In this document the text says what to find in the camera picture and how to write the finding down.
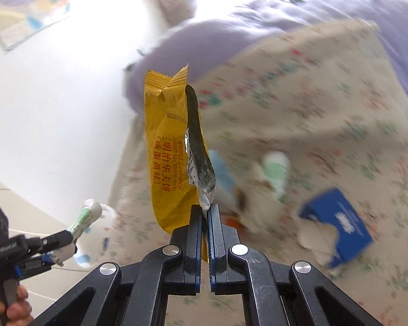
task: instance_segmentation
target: purple blanket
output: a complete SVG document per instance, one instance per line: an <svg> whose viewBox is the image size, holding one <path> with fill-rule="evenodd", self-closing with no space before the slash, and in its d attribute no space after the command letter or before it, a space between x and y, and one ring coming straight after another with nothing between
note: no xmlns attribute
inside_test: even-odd
<svg viewBox="0 0 408 326"><path fill-rule="evenodd" d="M375 21L398 80L408 94L408 0L195 0L196 17L168 32L127 76L131 107L143 114L148 69L173 75L189 64L190 83L261 38L338 18Z"/></svg>

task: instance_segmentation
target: torn blue box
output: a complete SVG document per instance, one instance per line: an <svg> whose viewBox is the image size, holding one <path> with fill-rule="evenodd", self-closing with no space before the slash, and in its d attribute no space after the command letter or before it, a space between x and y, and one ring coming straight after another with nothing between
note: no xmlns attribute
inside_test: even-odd
<svg viewBox="0 0 408 326"><path fill-rule="evenodd" d="M332 224L337 228L338 240L333 269L355 258L373 240L366 226L339 189L332 189L305 204L301 218Z"/></svg>

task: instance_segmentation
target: silver screw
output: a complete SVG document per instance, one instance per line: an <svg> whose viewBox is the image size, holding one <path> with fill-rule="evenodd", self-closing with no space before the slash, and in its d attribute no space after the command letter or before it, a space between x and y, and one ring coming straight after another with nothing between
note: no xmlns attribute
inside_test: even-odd
<svg viewBox="0 0 408 326"><path fill-rule="evenodd" d="M311 271L311 266L308 262L299 261L295 263L296 272L306 274Z"/></svg>
<svg viewBox="0 0 408 326"><path fill-rule="evenodd" d="M162 251L166 256L175 256L180 252L178 246L175 245L166 245Z"/></svg>
<svg viewBox="0 0 408 326"><path fill-rule="evenodd" d="M100 266L100 273L102 275L111 275L115 273L116 271L116 266L113 263L104 263Z"/></svg>
<svg viewBox="0 0 408 326"><path fill-rule="evenodd" d="M231 248L231 252L235 255L242 256L248 252L248 247L242 244L237 244Z"/></svg>

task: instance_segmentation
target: yellow snack wrapper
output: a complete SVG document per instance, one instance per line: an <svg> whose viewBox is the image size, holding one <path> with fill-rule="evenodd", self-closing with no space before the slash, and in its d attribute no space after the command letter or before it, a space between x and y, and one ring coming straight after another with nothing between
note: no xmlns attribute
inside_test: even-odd
<svg viewBox="0 0 408 326"><path fill-rule="evenodd" d="M216 179L187 66L174 77L148 71L144 90L151 200L157 222L171 234L189 223L192 205L210 207Z"/></svg>

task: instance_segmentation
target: beige floral blanket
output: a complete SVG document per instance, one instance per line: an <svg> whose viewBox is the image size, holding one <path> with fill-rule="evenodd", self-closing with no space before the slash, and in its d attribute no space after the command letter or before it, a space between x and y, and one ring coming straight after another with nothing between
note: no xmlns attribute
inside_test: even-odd
<svg viewBox="0 0 408 326"><path fill-rule="evenodd" d="M274 233L246 243L277 262L314 264L297 243L297 211L340 188L374 243L334 282L384 326L408 326L408 99L375 33L354 20L302 28L254 45L192 86L209 147L240 185L267 151L290 159L284 211L268 221ZM139 119L130 146L108 252L120 264L169 238L152 213ZM201 293L170 297L166 324L243 325L241 298L212 295L202 270Z"/></svg>

